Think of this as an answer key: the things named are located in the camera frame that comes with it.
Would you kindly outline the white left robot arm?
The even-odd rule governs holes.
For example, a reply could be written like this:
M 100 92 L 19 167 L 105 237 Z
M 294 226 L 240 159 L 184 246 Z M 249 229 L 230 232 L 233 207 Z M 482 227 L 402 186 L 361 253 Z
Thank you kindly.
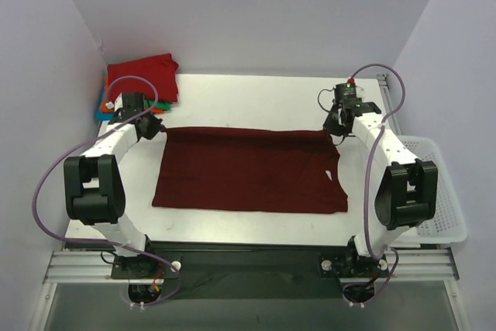
M 147 237 L 125 213 L 119 163 L 140 140 L 153 139 L 162 130 L 162 120 L 139 92 L 119 95 L 115 106 L 104 135 L 82 155 L 64 161 L 66 210 L 70 219 L 100 232 L 120 257 L 130 257 L 129 269 L 137 277 L 148 278 L 157 259 L 144 251 Z

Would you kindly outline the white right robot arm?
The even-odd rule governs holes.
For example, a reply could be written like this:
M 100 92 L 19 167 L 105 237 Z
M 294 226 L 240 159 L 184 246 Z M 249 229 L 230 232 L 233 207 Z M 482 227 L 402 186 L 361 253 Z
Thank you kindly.
M 408 150 L 388 128 L 388 117 L 357 94 L 353 79 L 333 88 L 332 107 L 323 124 L 329 136 L 354 137 L 366 154 L 363 186 L 363 232 L 356 249 L 343 256 L 352 275 L 371 266 L 404 232 L 436 213 L 438 168 Z

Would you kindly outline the dark red t-shirt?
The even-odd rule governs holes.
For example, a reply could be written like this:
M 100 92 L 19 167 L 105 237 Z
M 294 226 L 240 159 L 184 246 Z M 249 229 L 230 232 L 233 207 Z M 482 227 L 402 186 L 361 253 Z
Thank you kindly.
M 324 130 L 177 127 L 152 205 L 237 212 L 347 212 L 339 152 Z

